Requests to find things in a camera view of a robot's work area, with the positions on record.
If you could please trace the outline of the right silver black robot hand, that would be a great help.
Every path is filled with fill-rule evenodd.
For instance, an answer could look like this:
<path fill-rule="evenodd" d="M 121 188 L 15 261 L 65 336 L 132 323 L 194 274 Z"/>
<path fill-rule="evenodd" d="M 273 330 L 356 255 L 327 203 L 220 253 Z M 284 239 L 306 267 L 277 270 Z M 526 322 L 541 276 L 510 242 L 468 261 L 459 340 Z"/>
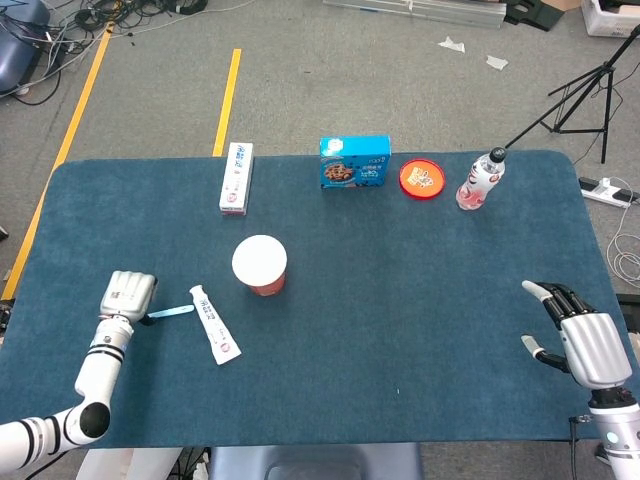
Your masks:
<path fill-rule="evenodd" d="M 563 345 L 556 355 L 528 334 L 521 341 L 537 361 L 572 375 L 589 390 L 622 386 L 632 368 L 612 317 L 597 311 L 569 287 L 525 280 L 522 287 L 534 296 L 551 318 Z"/>

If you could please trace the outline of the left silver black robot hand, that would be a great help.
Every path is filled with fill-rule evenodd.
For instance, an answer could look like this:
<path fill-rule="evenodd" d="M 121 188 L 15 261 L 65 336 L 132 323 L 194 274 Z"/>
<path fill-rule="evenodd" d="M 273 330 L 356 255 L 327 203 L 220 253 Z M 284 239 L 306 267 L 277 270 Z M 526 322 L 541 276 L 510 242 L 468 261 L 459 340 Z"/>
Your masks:
<path fill-rule="evenodd" d="M 146 315 L 157 285 L 151 274 L 116 270 L 100 302 L 100 317 L 122 317 L 134 325 Z"/>

